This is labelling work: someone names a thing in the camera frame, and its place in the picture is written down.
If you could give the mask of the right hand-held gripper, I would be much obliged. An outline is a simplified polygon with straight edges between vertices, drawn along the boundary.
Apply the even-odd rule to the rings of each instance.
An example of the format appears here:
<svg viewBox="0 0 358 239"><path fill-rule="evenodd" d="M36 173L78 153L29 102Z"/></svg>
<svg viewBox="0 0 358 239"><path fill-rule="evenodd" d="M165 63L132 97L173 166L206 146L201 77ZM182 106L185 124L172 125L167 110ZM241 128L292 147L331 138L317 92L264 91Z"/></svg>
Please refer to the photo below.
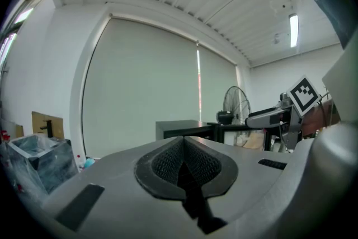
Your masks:
<svg viewBox="0 0 358 239"><path fill-rule="evenodd" d="M252 129L267 129L280 126L280 137L286 149L294 150L301 141L304 115L321 97L306 75L303 75L285 93L280 95L279 107L249 114L245 124Z"/></svg>

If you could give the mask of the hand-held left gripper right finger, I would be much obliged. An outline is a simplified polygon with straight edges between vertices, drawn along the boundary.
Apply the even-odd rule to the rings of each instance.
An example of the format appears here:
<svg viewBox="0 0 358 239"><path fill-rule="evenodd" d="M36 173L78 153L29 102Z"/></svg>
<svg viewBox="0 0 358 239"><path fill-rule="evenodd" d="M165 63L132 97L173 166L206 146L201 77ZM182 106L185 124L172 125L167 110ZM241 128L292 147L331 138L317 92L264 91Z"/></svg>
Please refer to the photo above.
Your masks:
<svg viewBox="0 0 358 239"><path fill-rule="evenodd" d="M225 194L209 198L208 205L215 218L225 225L215 234L276 234L279 221L296 191L296 153L275 153L228 146L202 139L185 137L200 148L219 152L220 174L211 181L222 187L218 180L231 171L226 158L234 161L238 170Z"/></svg>

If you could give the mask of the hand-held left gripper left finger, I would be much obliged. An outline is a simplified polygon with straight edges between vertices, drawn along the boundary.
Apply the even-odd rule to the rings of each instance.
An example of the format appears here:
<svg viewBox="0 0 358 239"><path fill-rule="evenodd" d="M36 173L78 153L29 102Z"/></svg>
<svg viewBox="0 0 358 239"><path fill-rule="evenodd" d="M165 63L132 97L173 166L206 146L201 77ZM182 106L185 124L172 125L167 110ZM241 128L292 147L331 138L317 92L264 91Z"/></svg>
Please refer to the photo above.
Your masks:
<svg viewBox="0 0 358 239"><path fill-rule="evenodd" d="M180 201L157 199L137 182L134 167L142 156L169 139L105 156L60 185L43 202L55 218L87 185L104 188L77 234L84 238L204 238Z"/></svg>

